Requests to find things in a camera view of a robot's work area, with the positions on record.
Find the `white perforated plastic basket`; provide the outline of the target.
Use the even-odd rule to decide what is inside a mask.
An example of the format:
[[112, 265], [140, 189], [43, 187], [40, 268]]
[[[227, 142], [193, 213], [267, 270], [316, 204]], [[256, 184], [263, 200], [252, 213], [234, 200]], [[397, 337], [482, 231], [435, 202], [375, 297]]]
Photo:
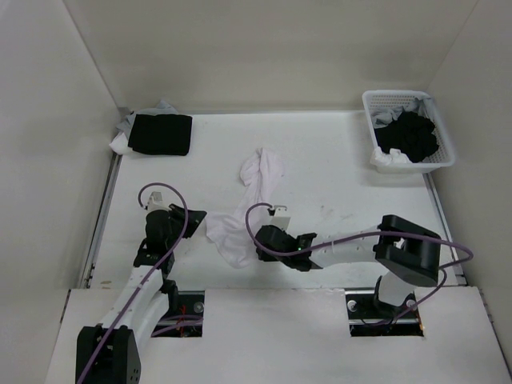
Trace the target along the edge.
[[373, 143], [370, 162], [380, 173], [429, 173], [455, 163], [455, 151], [434, 100], [412, 90], [362, 95]]

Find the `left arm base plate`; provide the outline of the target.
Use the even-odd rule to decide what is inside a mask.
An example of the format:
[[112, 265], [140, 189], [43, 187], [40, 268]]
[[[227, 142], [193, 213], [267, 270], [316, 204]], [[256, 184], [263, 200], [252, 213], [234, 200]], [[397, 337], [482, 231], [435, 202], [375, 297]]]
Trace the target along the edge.
[[205, 312], [203, 291], [180, 293], [158, 321], [153, 338], [200, 338]]

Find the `crumpled black tank top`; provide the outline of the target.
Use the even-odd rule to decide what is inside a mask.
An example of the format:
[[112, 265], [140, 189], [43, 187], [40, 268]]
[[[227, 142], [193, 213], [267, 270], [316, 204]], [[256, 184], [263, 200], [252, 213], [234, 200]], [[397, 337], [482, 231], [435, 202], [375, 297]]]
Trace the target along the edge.
[[400, 150], [412, 163], [422, 162], [439, 149], [435, 124], [415, 112], [403, 112], [387, 126], [374, 130], [377, 143], [387, 154]]

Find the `crumpled white tank top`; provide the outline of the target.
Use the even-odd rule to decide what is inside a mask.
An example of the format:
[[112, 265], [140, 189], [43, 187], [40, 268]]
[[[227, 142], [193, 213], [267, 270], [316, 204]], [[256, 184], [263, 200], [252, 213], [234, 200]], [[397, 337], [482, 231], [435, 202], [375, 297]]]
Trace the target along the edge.
[[389, 152], [384, 152], [379, 146], [374, 149], [370, 163], [374, 166], [393, 166], [399, 164], [411, 164], [412, 161], [406, 154], [398, 149], [391, 148]]

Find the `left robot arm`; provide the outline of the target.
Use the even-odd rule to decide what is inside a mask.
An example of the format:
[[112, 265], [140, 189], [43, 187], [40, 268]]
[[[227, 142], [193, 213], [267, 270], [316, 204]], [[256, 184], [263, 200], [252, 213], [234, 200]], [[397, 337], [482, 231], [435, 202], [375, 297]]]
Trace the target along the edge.
[[205, 211], [175, 204], [148, 205], [146, 235], [127, 284], [99, 324], [78, 333], [76, 383], [140, 382], [142, 348], [160, 319], [172, 318], [179, 310], [177, 284], [168, 279], [175, 245], [193, 236], [205, 216]]

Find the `light pink tank top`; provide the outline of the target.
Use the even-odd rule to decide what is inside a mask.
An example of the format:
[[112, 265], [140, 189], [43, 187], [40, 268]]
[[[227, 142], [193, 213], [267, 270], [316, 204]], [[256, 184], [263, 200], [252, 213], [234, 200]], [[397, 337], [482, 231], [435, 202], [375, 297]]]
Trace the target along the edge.
[[270, 200], [284, 174], [284, 163], [279, 155], [266, 148], [256, 149], [241, 165], [239, 178], [245, 192], [234, 212], [206, 216], [206, 236], [229, 266], [241, 269], [257, 260], [245, 215], [254, 204]]

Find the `folded black tank top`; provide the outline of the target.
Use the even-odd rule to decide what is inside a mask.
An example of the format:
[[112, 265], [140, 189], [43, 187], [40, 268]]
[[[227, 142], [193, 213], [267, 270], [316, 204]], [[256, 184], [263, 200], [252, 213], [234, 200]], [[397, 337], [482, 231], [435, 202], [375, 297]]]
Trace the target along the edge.
[[145, 155], [186, 156], [190, 151], [193, 118], [183, 114], [139, 114], [128, 147]]

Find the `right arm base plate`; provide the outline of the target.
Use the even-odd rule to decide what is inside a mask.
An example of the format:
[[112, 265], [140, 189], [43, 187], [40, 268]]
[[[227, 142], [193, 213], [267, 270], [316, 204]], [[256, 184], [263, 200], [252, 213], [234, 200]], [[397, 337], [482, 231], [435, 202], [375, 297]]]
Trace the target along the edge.
[[380, 302], [369, 290], [347, 291], [345, 297], [352, 337], [424, 336], [414, 293], [400, 306]]

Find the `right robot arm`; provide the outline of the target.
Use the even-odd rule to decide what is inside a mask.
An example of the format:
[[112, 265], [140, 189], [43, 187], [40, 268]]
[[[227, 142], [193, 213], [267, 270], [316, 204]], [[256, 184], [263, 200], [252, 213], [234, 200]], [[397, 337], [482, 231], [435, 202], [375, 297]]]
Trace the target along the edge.
[[420, 225], [388, 214], [369, 232], [395, 232], [395, 236], [360, 236], [347, 242], [321, 237], [316, 233], [296, 238], [282, 228], [262, 226], [254, 236], [258, 259], [281, 262], [293, 270], [310, 272], [353, 263], [378, 263], [387, 269], [380, 276], [371, 296], [373, 311], [392, 315], [409, 300], [417, 287], [436, 287], [441, 246], [431, 239], [440, 236]]

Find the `crumpled grey tank top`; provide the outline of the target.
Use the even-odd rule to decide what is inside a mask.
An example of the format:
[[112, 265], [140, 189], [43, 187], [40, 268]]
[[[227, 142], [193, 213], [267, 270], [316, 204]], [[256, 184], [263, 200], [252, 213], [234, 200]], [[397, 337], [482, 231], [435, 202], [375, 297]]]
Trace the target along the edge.
[[401, 114], [411, 112], [423, 118], [430, 118], [434, 111], [434, 100], [428, 97], [411, 99], [392, 98], [377, 100], [370, 112], [373, 128], [380, 129], [396, 122]]

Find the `left aluminium table rail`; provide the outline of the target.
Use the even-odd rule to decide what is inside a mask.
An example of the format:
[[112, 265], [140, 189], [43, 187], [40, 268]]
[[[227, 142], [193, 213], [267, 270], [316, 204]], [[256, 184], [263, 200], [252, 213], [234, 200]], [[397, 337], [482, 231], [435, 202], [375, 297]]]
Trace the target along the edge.
[[102, 242], [102, 236], [105, 230], [106, 220], [114, 193], [115, 183], [118, 178], [118, 172], [121, 165], [122, 156], [116, 153], [112, 154], [106, 184], [102, 194], [102, 200], [98, 209], [98, 214], [94, 223], [94, 231], [90, 237], [89, 244], [83, 258], [82, 270], [79, 275], [77, 288], [88, 289], [92, 280], [99, 248]]

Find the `folded grey tank top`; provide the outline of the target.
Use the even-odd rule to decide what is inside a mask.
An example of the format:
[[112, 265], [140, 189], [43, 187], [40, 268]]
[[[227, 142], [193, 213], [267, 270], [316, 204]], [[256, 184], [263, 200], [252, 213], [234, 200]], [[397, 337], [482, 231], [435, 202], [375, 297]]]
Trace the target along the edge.
[[160, 114], [179, 114], [179, 112], [171, 104], [165, 100], [161, 100], [155, 107], [144, 108], [127, 114], [122, 118], [120, 123], [116, 125], [116, 129], [119, 132], [123, 132], [124, 135], [128, 138], [130, 136], [134, 120], [138, 115], [155, 116]]

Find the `folded white tank top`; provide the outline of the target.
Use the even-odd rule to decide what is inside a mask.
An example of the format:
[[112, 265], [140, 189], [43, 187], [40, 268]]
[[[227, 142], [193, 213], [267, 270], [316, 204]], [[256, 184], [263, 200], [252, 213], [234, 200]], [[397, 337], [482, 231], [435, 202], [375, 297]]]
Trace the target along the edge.
[[118, 132], [118, 134], [109, 144], [109, 147], [113, 152], [120, 156], [131, 154], [133, 152], [133, 150], [129, 147], [128, 137], [122, 131]]

